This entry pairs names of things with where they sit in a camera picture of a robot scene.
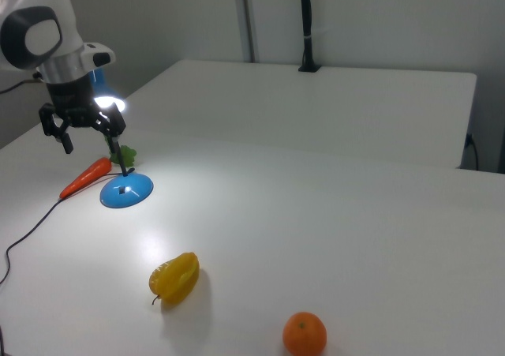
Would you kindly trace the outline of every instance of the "orange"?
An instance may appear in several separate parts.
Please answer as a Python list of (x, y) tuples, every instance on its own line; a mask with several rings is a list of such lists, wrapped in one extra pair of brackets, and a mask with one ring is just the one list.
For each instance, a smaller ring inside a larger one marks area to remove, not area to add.
[(311, 313), (296, 313), (284, 326), (284, 346), (293, 356), (318, 356), (326, 347), (326, 328)]

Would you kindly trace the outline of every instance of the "wall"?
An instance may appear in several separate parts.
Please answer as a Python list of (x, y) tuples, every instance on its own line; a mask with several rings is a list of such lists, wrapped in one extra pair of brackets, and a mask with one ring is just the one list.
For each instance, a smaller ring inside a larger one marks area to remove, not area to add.
[[(299, 64), (300, 0), (252, 0), (257, 59)], [(471, 72), (469, 130), (496, 171), (505, 123), (505, 0), (312, 0), (315, 59), (326, 66)], [(473, 167), (473, 153), (463, 165)]]
[(107, 80), (126, 96), (184, 58), (249, 60), (242, 0), (71, 1), (83, 39), (116, 53)]

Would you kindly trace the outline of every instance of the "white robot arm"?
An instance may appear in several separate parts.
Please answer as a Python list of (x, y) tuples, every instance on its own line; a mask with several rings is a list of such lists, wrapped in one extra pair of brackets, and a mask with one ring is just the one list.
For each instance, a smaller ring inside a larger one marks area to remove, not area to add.
[[(98, 43), (83, 43), (70, 0), (0, 0), (0, 69), (37, 69), (53, 103), (39, 111), (44, 133), (73, 150), (66, 130), (93, 127), (111, 150), (124, 120), (115, 105), (98, 107), (88, 73), (115, 61)], [(60, 127), (54, 115), (63, 120)]]

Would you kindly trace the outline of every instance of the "carrot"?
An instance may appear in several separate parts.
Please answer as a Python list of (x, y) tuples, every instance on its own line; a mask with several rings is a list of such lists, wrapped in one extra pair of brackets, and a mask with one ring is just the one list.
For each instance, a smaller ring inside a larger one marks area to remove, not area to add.
[(107, 157), (96, 160), (86, 171), (79, 174), (79, 177), (63, 189), (60, 193), (60, 199), (63, 200), (69, 195), (74, 194), (77, 190), (85, 188), (92, 182), (98, 180), (100, 177), (105, 176), (111, 169), (112, 163)]

